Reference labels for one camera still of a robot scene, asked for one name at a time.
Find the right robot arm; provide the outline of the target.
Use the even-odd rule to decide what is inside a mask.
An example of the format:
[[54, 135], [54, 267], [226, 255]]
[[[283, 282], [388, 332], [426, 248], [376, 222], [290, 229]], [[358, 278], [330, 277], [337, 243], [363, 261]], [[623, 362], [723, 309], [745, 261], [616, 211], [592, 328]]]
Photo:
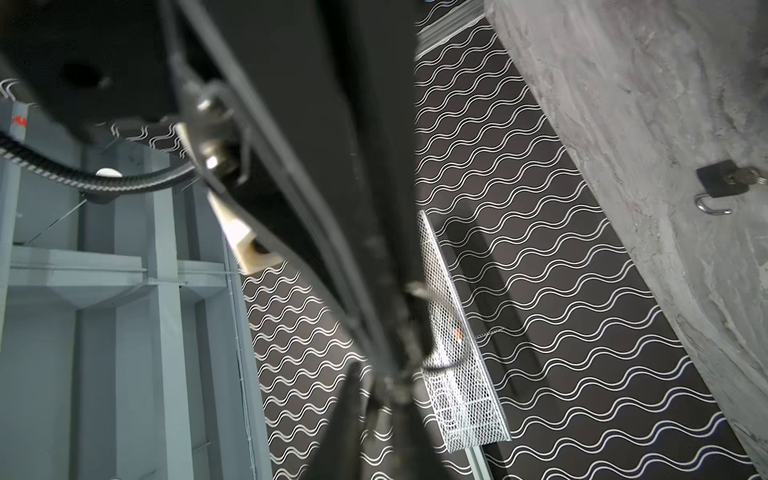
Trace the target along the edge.
[[415, 199], [414, 1], [5, 1], [1, 64], [81, 140], [186, 127], [198, 174], [378, 373], [433, 348]]

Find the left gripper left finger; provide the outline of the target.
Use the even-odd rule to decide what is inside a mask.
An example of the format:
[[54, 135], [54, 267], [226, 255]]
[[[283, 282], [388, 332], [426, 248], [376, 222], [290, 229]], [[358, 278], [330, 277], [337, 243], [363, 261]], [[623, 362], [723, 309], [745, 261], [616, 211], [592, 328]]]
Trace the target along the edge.
[[354, 362], [347, 370], [338, 402], [319, 447], [310, 458], [303, 479], [356, 480], [361, 475], [362, 366]]

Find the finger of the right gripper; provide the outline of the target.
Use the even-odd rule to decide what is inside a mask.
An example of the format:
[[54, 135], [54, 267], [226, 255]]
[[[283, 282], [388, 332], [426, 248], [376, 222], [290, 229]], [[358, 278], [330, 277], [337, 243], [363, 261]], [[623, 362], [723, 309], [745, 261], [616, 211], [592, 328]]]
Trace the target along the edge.
[[198, 172], [392, 382], [432, 347], [411, 293], [416, 16], [413, 1], [161, 5]]

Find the white mesh wall basket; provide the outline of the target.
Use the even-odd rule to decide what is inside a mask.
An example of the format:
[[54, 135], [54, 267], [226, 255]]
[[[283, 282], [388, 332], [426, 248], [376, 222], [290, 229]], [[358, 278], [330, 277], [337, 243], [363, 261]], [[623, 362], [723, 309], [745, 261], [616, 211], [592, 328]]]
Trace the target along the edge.
[[455, 452], [509, 439], [506, 417], [425, 212], [418, 216], [433, 351], [423, 379], [443, 444]]

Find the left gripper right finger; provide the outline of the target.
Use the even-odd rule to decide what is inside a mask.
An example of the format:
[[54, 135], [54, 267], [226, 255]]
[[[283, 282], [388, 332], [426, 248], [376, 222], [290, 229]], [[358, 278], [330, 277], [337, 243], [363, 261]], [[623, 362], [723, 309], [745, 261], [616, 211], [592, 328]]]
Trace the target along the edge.
[[408, 384], [395, 384], [395, 478], [449, 479]]

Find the small black padlock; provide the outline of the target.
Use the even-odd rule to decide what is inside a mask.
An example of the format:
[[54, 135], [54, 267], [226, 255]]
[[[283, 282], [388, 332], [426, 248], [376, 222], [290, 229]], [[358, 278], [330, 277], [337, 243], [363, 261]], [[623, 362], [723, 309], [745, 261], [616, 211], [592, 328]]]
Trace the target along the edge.
[[704, 191], [694, 196], [694, 204], [710, 216], [731, 215], [733, 210], [711, 208], [707, 199], [734, 197], [747, 193], [754, 185], [767, 185], [767, 174], [763, 170], [754, 166], [739, 167], [733, 160], [700, 167], [696, 176]]

